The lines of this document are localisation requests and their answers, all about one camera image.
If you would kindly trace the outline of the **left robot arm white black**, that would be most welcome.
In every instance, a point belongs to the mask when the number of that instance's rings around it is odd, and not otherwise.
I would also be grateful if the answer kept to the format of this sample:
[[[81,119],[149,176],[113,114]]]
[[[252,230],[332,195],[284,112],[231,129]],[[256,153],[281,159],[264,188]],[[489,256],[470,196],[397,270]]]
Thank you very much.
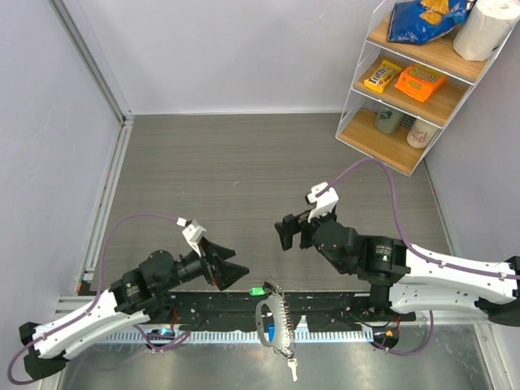
[[[179,258],[156,250],[90,303],[50,323],[21,325],[25,372],[33,381],[50,377],[103,336],[150,321],[165,323],[174,311],[171,290],[181,284],[202,277],[220,291],[231,287],[249,274],[248,267],[230,261],[235,254],[207,239]]]

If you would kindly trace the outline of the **green plastic key tag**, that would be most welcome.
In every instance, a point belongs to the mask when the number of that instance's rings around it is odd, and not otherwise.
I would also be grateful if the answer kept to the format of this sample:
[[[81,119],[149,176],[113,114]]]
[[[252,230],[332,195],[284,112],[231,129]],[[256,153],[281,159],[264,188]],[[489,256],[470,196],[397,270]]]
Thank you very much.
[[[249,295],[252,297],[264,296],[265,294],[266,294],[266,291],[265,291],[264,287],[257,286],[257,287],[252,287],[249,289]]]

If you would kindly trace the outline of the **silver metal key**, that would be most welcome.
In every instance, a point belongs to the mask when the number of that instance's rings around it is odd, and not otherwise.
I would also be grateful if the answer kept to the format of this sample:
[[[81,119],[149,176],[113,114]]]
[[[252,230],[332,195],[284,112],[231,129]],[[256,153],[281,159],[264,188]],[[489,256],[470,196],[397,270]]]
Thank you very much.
[[[292,381],[297,382],[298,375],[297,375],[297,359],[295,357],[291,357],[287,360],[287,365],[289,370],[291,371]]]

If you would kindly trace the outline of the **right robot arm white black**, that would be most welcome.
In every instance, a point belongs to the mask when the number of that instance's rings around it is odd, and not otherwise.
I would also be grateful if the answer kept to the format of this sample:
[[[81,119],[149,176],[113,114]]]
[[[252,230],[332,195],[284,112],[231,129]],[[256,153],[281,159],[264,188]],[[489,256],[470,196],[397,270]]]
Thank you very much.
[[[495,324],[519,324],[519,259],[482,262],[431,252],[387,236],[364,236],[335,211],[306,210],[275,223],[283,250],[293,237],[316,249],[342,275],[370,284],[367,309],[378,320],[417,311],[483,313]]]

